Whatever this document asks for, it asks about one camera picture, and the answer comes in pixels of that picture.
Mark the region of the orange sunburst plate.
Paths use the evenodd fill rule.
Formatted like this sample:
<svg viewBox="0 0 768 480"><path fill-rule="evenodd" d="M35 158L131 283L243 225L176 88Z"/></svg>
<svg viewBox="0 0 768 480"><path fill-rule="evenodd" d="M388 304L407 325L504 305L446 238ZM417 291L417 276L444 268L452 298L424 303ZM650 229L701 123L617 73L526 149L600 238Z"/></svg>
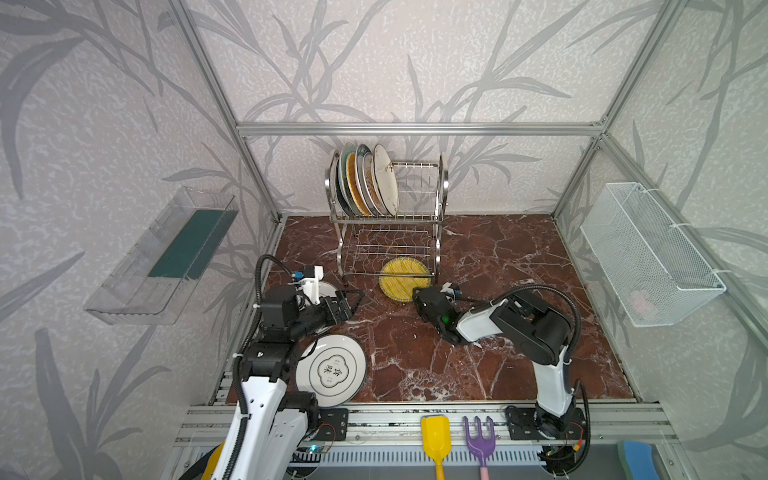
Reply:
<svg viewBox="0 0 768 480"><path fill-rule="evenodd" d="M317 305L324 297L335 297L338 288L325 281L313 281L310 288L310 298L312 303Z"/></svg>
<svg viewBox="0 0 768 480"><path fill-rule="evenodd" d="M380 198L380 192L377 186L377 182L376 182L374 170L373 170L373 160L374 158L373 158L372 152L368 152L363 158L363 172L364 172L366 189L367 189L368 195L370 196L374 204L375 209L378 212L378 216L388 216L389 211L387 210L385 204Z"/></svg>

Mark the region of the yellow green woven plate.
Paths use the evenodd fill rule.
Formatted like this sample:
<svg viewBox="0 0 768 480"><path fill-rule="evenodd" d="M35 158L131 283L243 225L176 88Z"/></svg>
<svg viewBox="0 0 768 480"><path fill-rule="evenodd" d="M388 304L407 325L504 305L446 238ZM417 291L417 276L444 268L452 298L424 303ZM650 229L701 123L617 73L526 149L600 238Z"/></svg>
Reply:
<svg viewBox="0 0 768 480"><path fill-rule="evenodd" d="M412 257L399 257L389 261L382 269L379 287L390 299L410 302L414 289L423 289L432 283L427 266Z"/></svg>

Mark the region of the white plate black emblem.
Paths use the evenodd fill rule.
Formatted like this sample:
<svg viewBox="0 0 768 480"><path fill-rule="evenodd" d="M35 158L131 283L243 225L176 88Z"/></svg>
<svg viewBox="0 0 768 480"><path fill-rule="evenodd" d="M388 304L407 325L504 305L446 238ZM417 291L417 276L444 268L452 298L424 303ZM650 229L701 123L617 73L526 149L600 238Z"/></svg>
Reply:
<svg viewBox="0 0 768 480"><path fill-rule="evenodd" d="M345 335L328 335L301 360L296 370L297 389L314 393L321 408L334 408L351 401L367 376L367 355L362 346Z"/></svg>

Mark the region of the steel dish rack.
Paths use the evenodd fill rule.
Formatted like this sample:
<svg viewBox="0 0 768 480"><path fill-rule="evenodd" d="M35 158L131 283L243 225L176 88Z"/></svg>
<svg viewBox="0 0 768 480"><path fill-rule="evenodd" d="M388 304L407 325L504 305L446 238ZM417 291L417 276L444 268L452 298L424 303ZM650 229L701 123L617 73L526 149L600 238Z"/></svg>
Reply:
<svg viewBox="0 0 768 480"><path fill-rule="evenodd" d="M443 159L392 161L399 210L395 216L377 217L341 216L330 184L330 163L324 184L330 221L337 235L336 270L341 279L380 277L389 261L412 257L427 266L432 282L437 281L449 186Z"/></svg>

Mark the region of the orange woven plate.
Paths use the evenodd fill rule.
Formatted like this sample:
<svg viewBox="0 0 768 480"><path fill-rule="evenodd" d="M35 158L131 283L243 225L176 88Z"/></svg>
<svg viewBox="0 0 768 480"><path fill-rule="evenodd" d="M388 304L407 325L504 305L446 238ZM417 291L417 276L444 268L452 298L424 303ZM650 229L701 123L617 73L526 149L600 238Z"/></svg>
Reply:
<svg viewBox="0 0 768 480"><path fill-rule="evenodd" d="M356 208L360 211L361 216L369 217L371 215L371 211L365 203L357 179L355 153L350 153L346 158L346 175L349 190Z"/></svg>

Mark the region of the cream floral plate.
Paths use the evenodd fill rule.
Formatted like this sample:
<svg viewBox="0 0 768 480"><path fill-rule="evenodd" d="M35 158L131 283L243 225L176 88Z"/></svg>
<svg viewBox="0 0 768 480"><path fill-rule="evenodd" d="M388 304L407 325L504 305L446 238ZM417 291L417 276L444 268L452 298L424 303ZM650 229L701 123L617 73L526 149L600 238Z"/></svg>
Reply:
<svg viewBox="0 0 768 480"><path fill-rule="evenodd" d="M386 148L377 144L373 155L374 179L379 197L390 216L399 210L399 189L392 160Z"/></svg>

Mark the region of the green rim white plate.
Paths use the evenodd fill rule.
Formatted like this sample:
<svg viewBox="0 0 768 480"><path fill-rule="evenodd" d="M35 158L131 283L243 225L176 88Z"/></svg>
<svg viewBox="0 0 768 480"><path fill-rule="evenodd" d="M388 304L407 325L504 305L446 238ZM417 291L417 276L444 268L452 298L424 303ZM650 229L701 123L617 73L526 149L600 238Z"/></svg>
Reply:
<svg viewBox="0 0 768 480"><path fill-rule="evenodd" d="M368 208L369 216L377 217L379 210L373 202L372 196L368 192L367 183L365 179L365 165L364 160L367 154L371 152L370 148L363 143L357 146L356 150L356 174L358 186L363 198L363 201Z"/></svg>

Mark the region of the light green flower plate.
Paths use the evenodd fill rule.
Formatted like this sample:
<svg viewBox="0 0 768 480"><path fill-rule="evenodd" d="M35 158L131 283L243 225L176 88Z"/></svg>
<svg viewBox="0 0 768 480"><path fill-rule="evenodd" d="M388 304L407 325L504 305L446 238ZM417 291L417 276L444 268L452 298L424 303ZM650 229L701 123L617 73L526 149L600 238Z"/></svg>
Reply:
<svg viewBox="0 0 768 480"><path fill-rule="evenodd" d="M347 158L350 154L355 152L355 146L351 142L347 142L340 155L338 162L338 185L341 189L341 195L345 202L345 212L350 217L360 216L361 212L355 204L351 191L349 189L349 183L347 178Z"/></svg>

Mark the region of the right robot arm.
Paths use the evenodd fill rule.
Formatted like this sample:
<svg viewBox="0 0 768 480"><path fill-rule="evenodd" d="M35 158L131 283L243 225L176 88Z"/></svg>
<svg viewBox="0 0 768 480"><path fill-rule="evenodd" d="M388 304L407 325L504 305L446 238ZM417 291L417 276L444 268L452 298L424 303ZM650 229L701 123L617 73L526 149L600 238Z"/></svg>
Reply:
<svg viewBox="0 0 768 480"><path fill-rule="evenodd" d="M533 363L537 397L533 424L545 438L563 434L575 410L574 389L566 385L568 366L578 344L582 319L564 292L539 284L520 285L465 312L454 285L415 288L417 313L452 345L467 345L491 336L510 340Z"/></svg>

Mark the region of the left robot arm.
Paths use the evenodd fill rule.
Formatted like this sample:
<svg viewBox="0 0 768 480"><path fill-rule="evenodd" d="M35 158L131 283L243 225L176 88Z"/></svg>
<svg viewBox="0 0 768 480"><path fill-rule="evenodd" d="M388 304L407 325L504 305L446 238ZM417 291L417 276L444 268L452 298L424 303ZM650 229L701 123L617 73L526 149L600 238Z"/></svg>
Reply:
<svg viewBox="0 0 768 480"><path fill-rule="evenodd" d="M323 296L320 266L287 270L285 285L264 290L264 254L256 263L254 316L248 336L232 363L236 411L217 455L209 459L208 479L280 479L296 448L321 425L313 392L288 389L302 357L305 339L350 320L354 307L344 292Z"/></svg>

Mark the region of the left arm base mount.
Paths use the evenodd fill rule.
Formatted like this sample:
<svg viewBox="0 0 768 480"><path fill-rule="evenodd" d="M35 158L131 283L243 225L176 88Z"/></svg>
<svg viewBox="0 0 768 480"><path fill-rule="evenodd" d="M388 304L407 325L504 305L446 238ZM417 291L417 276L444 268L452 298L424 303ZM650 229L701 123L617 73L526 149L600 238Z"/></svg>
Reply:
<svg viewBox="0 0 768 480"><path fill-rule="evenodd" d="M321 408L319 425L315 434L311 437L315 442L345 441L349 424L349 410L347 408Z"/></svg>

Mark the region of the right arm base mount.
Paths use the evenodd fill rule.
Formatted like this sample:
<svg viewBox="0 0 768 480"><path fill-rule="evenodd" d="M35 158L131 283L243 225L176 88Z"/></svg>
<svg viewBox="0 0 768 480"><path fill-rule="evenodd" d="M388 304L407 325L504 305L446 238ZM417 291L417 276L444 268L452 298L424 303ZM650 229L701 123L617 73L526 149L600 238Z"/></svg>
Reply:
<svg viewBox="0 0 768 480"><path fill-rule="evenodd" d="M585 414L578 407L557 417L539 407L508 405L504 418L510 438L518 441L577 441L588 430Z"/></svg>

